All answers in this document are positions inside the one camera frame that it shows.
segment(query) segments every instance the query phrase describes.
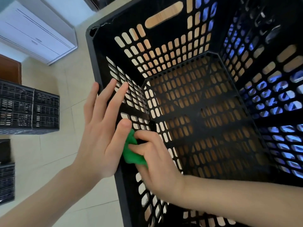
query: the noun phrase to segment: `cleaning cloth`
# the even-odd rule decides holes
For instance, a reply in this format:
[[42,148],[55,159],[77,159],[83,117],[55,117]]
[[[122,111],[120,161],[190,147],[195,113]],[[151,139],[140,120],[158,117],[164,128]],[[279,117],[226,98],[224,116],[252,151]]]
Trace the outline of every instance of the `cleaning cloth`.
[[147,163],[146,163],[146,160],[144,159],[144,157],[142,155],[132,152],[128,148],[129,144],[134,144],[134,145],[138,144],[137,140],[134,138],[134,129],[131,129],[131,131],[128,134],[127,139],[125,141],[125,145],[124,145],[124,149],[123,149],[123,153],[122,153],[124,160],[128,164],[135,163],[135,164],[147,166]]

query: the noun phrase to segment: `wooden surface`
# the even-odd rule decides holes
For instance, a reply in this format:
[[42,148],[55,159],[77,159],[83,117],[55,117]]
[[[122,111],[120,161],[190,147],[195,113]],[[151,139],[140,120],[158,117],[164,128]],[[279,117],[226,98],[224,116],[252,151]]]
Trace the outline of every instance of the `wooden surface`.
[[0,55],[0,79],[21,84],[21,63]]

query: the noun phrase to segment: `forearm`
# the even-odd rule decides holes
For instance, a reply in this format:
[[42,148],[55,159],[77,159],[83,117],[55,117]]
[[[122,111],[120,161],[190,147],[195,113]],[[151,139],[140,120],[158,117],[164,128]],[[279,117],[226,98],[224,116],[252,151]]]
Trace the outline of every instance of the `forearm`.
[[302,223],[303,189],[273,183],[201,179],[185,176],[176,205],[258,226]]
[[0,218],[1,226],[52,226],[96,184],[69,166]]

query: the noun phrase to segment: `person's right hand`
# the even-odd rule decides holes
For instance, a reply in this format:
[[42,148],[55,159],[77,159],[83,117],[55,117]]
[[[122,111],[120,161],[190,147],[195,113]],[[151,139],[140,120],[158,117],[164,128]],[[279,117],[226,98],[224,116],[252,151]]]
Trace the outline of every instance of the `person's right hand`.
[[148,141],[128,147],[135,153],[143,155],[145,165],[136,165],[147,188],[158,198],[174,203],[184,189],[184,176],[178,171],[162,139],[156,132],[138,130],[134,137]]

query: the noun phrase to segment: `handle hole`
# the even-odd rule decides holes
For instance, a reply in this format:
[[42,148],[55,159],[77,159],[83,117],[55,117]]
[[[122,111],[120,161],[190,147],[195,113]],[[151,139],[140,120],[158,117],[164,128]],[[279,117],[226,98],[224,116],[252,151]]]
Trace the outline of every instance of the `handle hole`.
[[166,9],[162,10],[161,12],[149,17],[146,21],[145,21],[145,27],[147,29],[151,29],[159,24],[161,24],[162,22],[175,17],[176,15],[178,15],[183,9],[183,2],[182,1],[178,1],[175,4],[167,7]]

